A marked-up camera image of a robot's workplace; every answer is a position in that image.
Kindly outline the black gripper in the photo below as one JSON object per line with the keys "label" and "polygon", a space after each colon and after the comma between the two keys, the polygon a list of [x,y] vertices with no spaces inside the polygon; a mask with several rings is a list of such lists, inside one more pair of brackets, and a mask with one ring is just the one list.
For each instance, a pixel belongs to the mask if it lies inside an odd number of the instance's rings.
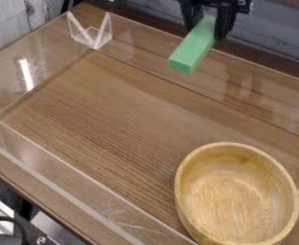
{"label": "black gripper", "polygon": [[253,10],[253,0],[178,0],[182,6],[185,24],[191,30],[203,18],[203,8],[218,8],[215,21],[215,38],[222,40],[233,30],[237,13],[249,14]]}

